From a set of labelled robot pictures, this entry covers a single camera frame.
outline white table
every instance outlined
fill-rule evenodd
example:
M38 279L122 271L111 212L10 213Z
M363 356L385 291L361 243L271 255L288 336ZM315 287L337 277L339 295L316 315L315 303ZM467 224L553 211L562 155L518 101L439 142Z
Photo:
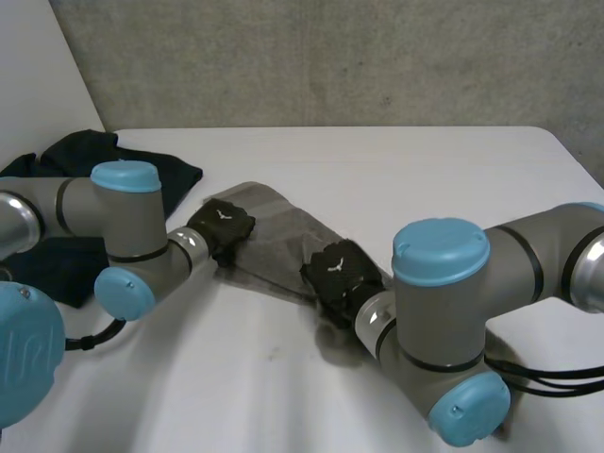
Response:
M246 180L268 184L390 269L410 221L459 216L489 227L604 192L548 132L531 127L125 130L120 145L170 153L205 176L169 220ZM64 309L69 334L109 317ZM604 363L604 317L551 300L492 328L535 367ZM70 353L52 393L2 444L18 453L444 452L367 356L315 340L311 308L189 282L111 344ZM604 394L526 396L512 439L469 452L596 452Z

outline dark fabric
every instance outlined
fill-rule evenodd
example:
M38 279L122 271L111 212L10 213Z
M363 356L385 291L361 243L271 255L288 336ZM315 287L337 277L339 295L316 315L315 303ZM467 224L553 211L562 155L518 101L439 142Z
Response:
M201 169L174 156L123 149L117 146L115 134L83 130L52 145L40 159L35 154L19 157L0 172L0 177L87 177L95 165L118 159L144 160L158 168L166 216L175 211L203 175ZM15 281L79 308L109 263L102 239L51 238L28 252L9 257L5 265Z

